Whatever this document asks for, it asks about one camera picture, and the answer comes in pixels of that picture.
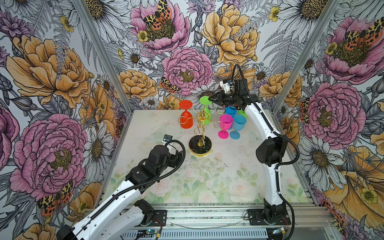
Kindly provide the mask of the green wine glass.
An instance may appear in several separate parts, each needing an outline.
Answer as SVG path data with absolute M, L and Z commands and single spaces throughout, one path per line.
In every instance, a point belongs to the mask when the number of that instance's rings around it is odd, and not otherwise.
M 243 110 L 238 110 L 237 115 L 243 116 L 244 118 L 248 118 L 248 115 Z
M 203 111 L 205 113 L 205 125 L 209 125 L 212 122 L 212 112 L 208 108 L 208 105 L 210 105 L 212 102 L 209 100 L 208 96 L 203 96 L 200 98 L 200 103 L 203 105 Z

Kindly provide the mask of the blue wine glass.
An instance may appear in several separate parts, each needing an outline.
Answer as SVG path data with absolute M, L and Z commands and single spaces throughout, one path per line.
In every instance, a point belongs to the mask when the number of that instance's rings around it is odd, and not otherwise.
M 227 115 L 231 116 L 232 118 L 235 117 L 237 115 L 237 110 L 234 109 L 233 107 L 226 107 L 225 108 L 225 112 Z
M 247 123 L 247 119 L 244 116 L 242 115 L 234 116 L 233 124 L 232 124 L 233 131 L 230 132 L 230 137 L 233 140 L 238 140 L 241 137 L 240 131 L 245 127 L 246 123 Z

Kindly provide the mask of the pink wine glass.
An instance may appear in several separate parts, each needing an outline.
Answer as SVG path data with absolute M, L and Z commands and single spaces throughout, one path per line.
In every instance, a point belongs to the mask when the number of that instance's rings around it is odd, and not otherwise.
M 220 131 L 218 133 L 218 136 L 220 139 L 227 139 L 229 137 L 228 130 L 232 127 L 233 124 L 233 117 L 231 115 L 221 115 L 220 116 Z

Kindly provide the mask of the red wine glass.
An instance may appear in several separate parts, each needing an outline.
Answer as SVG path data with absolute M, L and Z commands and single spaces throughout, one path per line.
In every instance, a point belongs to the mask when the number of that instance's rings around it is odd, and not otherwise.
M 192 108 L 193 103 L 189 100 L 183 100 L 179 106 L 184 110 L 179 117 L 179 124 L 183 129 L 190 129 L 193 126 L 193 116 L 189 112 L 189 109 Z

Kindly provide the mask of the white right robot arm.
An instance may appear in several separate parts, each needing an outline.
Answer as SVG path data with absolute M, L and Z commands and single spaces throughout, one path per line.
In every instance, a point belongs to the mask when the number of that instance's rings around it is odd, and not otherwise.
M 221 107 L 236 107 L 246 113 L 261 133 L 262 143 L 256 149 L 256 157 L 263 164 L 266 181 L 263 219 L 268 224 L 276 224 L 288 216 L 287 206 L 282 199 L 280 166 L 288 142 L 272 125 L 258 97 L 248 90 L 247 81 L 221 81 L 221 90 L 209 100 Z

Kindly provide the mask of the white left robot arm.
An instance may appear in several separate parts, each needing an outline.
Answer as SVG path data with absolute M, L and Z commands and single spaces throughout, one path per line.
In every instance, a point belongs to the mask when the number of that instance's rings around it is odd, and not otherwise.
M 178 140 L 156 145 L 148 158 L 126 175 L 104 202 L 72 227 L 57 232 L 58 240 L 113 240 L 124 231 L 148 225 L 154 209 L 139 197 L 153 184 L 176 172 L 186 157 L 185 146 Z

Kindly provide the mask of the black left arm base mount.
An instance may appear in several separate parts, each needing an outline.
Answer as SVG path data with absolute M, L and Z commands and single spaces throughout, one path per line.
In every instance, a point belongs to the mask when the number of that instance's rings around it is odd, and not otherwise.
M 153 210 L 144 215 L 141 227 L 165 227 L 167 223 L 167 210 Z

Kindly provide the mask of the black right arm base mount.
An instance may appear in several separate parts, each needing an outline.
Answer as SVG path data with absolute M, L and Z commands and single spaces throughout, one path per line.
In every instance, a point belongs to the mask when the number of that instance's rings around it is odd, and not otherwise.
M 289 226 L 289 217 L 286 204 L 270 205 L 265 202 L 263 209 L 249 209 L 244 215 L 244 220 L 248 220 L 251 226 L 261 225 L 284 225 Z

